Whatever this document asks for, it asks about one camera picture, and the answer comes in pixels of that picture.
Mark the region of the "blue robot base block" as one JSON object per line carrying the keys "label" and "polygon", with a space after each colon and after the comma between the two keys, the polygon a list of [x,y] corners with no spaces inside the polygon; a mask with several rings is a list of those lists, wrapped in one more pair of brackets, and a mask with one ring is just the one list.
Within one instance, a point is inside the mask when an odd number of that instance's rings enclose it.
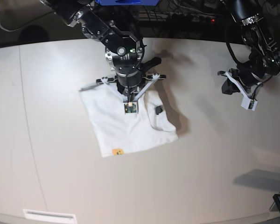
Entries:
{"label": "blue robot base block", "polygon": [[156,6],[159,0],[96,0],[102,6]]}

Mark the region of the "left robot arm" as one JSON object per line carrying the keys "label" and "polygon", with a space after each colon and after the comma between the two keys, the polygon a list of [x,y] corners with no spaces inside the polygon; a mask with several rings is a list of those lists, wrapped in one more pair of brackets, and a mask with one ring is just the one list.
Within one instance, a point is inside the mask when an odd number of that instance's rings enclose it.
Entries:
{"label": "left robot arm", "polygon": [[[222,4],[231,14],[224,29],[224,38],[228,51],[236,63],[236,68],[218,74],[226,76],[222,93],[231,95],[243,88],[251,99],[255,99],[259,89],[272,77],[280,74],[280,52],[276,41],[266,26],[262,8],[256,0],[223,0]],[[229,42],[230,26],[236,23],[240,26],[244,43],[251,52],[246,62],[240,62]]]}

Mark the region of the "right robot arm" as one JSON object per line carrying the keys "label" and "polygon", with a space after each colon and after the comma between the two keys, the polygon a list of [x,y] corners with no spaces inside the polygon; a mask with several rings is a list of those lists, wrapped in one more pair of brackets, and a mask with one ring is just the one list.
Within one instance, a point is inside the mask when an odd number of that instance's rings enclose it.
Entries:
{"label": "right robot arm", "polygon": [[132,100],[142,83],[143,37],[133,15],[122,6],[91,6],[89,0],[44,0],[70,27],[81,25],[84,36],[105,46],[106,61],[119,92]]}

